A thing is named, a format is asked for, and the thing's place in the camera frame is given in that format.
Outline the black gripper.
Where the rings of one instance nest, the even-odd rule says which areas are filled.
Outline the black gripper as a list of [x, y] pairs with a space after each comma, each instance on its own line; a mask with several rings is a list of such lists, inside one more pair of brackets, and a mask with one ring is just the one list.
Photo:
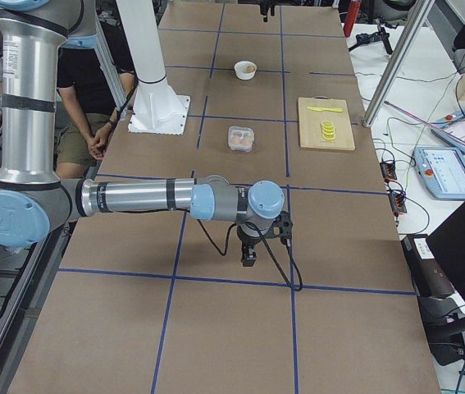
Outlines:
[[254, 223], [244, 223], [238, 225], [237, 235], [241, 241], [241, 263], [251, 268], [257, 261], [255, 246], [261, 241], [260, 231]]

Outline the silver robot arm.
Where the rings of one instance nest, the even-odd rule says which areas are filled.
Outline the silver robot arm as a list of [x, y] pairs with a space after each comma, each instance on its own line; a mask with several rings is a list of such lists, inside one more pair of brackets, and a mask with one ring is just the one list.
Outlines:
[[98, 18], [92, 1], [0, 1], [2, 165], [0, 245], [28, 247], [69, 221], [95, 213], [186, 211], [233, 222], [242, 264], [272, 235], [285, 197], [272, 181], [250, 187], [221, 176], [138, 182], [61, 179], [53, 169], [57, 55], [61, 46], [91, 48]]

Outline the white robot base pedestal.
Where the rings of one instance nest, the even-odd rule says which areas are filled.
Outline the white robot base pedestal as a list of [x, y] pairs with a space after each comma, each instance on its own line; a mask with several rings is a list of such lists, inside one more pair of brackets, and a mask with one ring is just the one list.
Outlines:
[[129, 131], [182, 135], [190, 97], [176, 94], [168, 83], [153, 3], [122, 0], [116, 4], [138, 81]]

